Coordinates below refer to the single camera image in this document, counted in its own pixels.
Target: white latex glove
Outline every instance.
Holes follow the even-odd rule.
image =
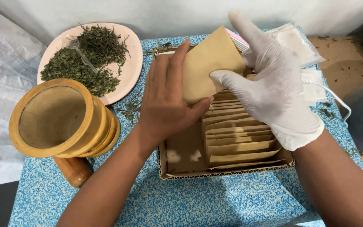
[[[239,12],[229,12],[229,22],[249,43],[242,53],[246,65],[256,70],[254,81],[228,70],[210,74],[239,99],[254,118],[268,124],[282,147],[294,151],[315,140],[323,121],[305,101],[296,54],[264,34]]]

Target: pink plate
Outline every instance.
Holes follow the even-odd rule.
[[[106,106],[122,99],[124,96],[128,94],[128,92],[130,92],[133,89],[134,85],[137,83],[142,68],[142,47],[141,43],[139,42],[138,36],[131,29],[123,25],[114,24],[114,23],[90,23],[90,24],[84,24],[83,26],[90,27],[97,25],[101,27],[106,27],[108,29],[114,28],[114,33],[116,35],[121,35],[121,38],[119,39],[120,42],[122,42],[129,35],[129,37],[125,41],[127,49],[129,51],[129,55],[128,53],[125,54],[125,63],[121,67],[122,72],[121,75],[118,77],[120,83],[116,86],[116,90],[99,98]],[[40,72],[44,70],[44,66],[48,64],[50,59],[54,56],[54,53],[56,53],[59,49],[63,47],[61,36],[64,34],[69,34],[76,37],[79,36],[82,33],[82,31],[83,30],[81,26],[68,29],[50,43],[50,45],[44,52],[42,60],[39,64],[39,70],[37,74],[37,84],[41,84],[44,82],[42,81],[40,74]],[[113,76],[117,76],[117,71],[118,71],[117,63],[109,64],[106,67],[113,72]]]

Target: blue speckled table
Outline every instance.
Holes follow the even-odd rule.
[[[190,36],[197,44],[206,35]],[[186,37],[141,40],[143,50],[167,42],[179,45]],[[123,100],[113,104],[122,107],[140,92],[152,61],[144,57],[143,69],[134,90]],[[329,112],[336,112],[332,120],[319,113],[326,108],[318,103],[314,112],[324,119],[334,138],[363,169],[360,155],[332,98]],[[116,148],[132,127],[118,114],[121,136]],[[96,158],[98,168],[113,152]],[[9,227],[53,227],[78,189],[62,176],[53,159],[27,157],[19,182]],[[256,226],[273,227],[282,224],[304,223],[302,226],[324,226],[312,209],[298,181],[295,169],[232,176],[163,181],[159,178],[157,152],[153,152],[133,185],[116,226]]]

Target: bare hand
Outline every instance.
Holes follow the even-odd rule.
[[[183,100],[183,63],[189,47],[185,40],[173,55],[159,55],[146,77],[137,126],[155,144],[192,125],[213,99],[202,99],[191,108]]]

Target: forearm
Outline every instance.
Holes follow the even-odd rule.
[[[329,132],[293,154],[300,183],[325,224],[363,227],[363,171]]]
[[[137,124],[71,200],[57,227],[112,227],[135,178],[156,146]]]

